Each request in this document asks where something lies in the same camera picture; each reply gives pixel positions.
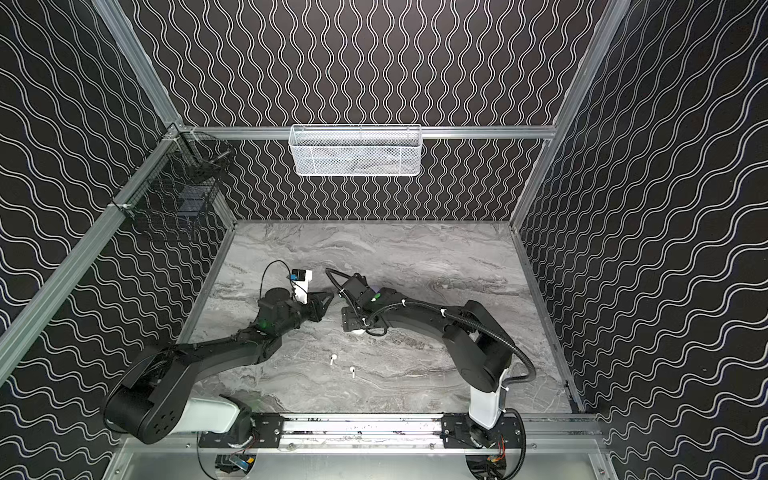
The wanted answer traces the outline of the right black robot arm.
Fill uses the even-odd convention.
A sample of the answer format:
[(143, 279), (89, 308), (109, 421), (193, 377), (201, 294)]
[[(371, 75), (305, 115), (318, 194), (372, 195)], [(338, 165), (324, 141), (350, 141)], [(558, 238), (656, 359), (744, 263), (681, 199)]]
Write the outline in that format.
[(342, 309), (346, 331), (386, 335), (399, 328), (441, 341), (470, 386), (464, 442), (479, 448), (500, 443), (495, 428), (505, 412), (508, 387), (534, 379), (536, 369), (481, 303), (440, 306), (391, 288), (375, 290), (359, 274), (334, 287), (347, 303)]

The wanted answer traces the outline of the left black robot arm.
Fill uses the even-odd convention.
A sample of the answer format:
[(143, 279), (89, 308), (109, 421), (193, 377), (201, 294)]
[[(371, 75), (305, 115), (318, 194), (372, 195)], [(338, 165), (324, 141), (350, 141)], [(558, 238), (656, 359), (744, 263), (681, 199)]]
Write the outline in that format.
[(148, 349), (107, 395), (105, 425), (147, 445), (174, 433), (212, 433), (223, 436), (227, 446), (248, 445), (255, 439), (251, 407), (230, 397), (194, 398), (194, 385), (266, 362), (285, 334), (321, 321), (333, 297), (327, 291), (310, 292), (301, 302), (285, 288), (272, 288), (259, 299), (256, 318), (228, 337)]

